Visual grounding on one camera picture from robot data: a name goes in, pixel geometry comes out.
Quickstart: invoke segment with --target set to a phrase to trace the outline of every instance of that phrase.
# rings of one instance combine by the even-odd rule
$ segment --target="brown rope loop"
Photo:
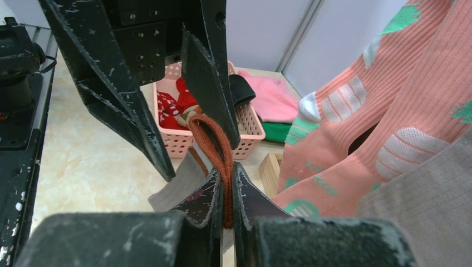
[[[222,149],[223,158],[217,147],[201,125],[206,125],[216,136],[218,145]],[[213,166],[221,173],[224,184],[224,227],[233,228],[233,188],[231,175],[233,173],[233,154],[228,137],[223,129],[211,118],[204,115],[194,115],[189,123],[195,141],[208,157]]]

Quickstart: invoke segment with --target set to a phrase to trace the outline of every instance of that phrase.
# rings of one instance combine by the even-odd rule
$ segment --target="robotic arm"
[[[175,172],[139,86],[182,61],[182,77],[232,148],[225,0],[40,0],[89,112],[141,150],[166,181]]]

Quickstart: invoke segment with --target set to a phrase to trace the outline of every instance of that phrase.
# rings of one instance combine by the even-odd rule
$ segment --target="marble table surface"
[[[252,75],[281,73],[244,69]],[[141,88],[154,113],[152,85]],[[253,183],[263,190],[258,167],[267,153],[283,146],[261,142],[242,161]],[[181,160],[172,159],[176,169]],[[62,212],[152,212],[148,197],[166,182],[133,145],[93,118],[82,103],[62,55],[52,84],[32,232],[47,216]],[[234,266],[234,252],[224,255]]]

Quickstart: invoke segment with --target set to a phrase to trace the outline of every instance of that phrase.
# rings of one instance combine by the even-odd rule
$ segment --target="pink sock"
[[[446,16],[451,0],[410,0],[362,56],[298,104],[278,192],[339,163],[377,124]]]
[[[358,150],[273,201],[295,216],[354,216],[362,196],[459,138],[469,127],[466,123],[472,123],[470,12],[471,1],[456,1],[389,110]]]

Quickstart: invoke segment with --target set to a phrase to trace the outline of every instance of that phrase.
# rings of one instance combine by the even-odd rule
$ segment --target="gray fabric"
[[[208,172],[210,172],[210,170],[213,169],[213,164],[205,156],[205,154],[203,153],[203,151],[200,149],[200,147],[198,146],[198,144],[196,142],[193,143],[192,146],[195,149],[196,153],[200,156],[200,159],[203,162],[203,164],[205,164],[205,166],[207,167],[206,169],[208,170]]]
[[[357,216],[397,223],[421,266],[472,266],[472,127],[418,169],[366,195]]]
[[[203,154],[196,143],[193,144],[193,148],[207,167],[207,170],[210,171],[213,168],[210,160]],[[161,191],[151,195],[148,201],[155,212],[169,211],[200,187],[206,179],[207,177],[205,177],[201,166],[193,158],[192,154],[187,152],[175,171],[175,177]],[[233,230],[224,229],[223,252],[231,248],[233,242]]]

